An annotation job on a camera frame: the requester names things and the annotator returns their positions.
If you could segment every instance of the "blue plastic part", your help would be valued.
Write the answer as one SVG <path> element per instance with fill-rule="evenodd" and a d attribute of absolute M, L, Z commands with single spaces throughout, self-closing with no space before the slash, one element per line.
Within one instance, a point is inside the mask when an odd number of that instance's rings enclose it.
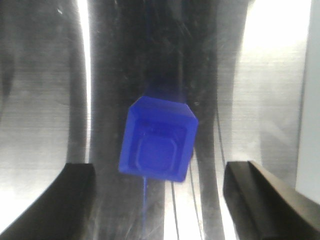
<path fill-rule="evenodd" d="M 187 104 L 142 96 L 128 111 L 119 171 L 184 181 L 197 127 Z"/>

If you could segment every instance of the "black plastic piece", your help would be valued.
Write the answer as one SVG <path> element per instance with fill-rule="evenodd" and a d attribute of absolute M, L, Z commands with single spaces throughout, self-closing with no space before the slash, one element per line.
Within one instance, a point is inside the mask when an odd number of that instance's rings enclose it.
<path fill-rule="evenodd" d="M 228 162 L 223 194 L 241 240 L 320 240 L 320 206 L 255 162 Z"/>
<path fill-rule="evenodd" d="M 1 235 L 0 240 L 74 240 L 91 212 L 92 164 L 67 163 L 49 188 Z"/>

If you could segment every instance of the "metal surface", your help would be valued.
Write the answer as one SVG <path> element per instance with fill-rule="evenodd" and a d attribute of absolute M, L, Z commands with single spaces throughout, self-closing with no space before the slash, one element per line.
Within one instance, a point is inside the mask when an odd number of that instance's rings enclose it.
<path fill-rule="evenodd" d="M 167 24 L 180 21 L 177 2 L 167 1 Z M 117 170 L 128 107 L 146 66 L 161 69 L 148 62 L 144 2 L 1 1 L 0 232 L 69 161 L 97 175 L 84 240 L 236 239 L 226 161 L 296 181 L 310 3 L 190 2 L 176 69 L 200 123 L 195 153 L 185 183 L 148 179 L 144 191 Z M 154 46 L 180 49 L 166 34 Z"/>

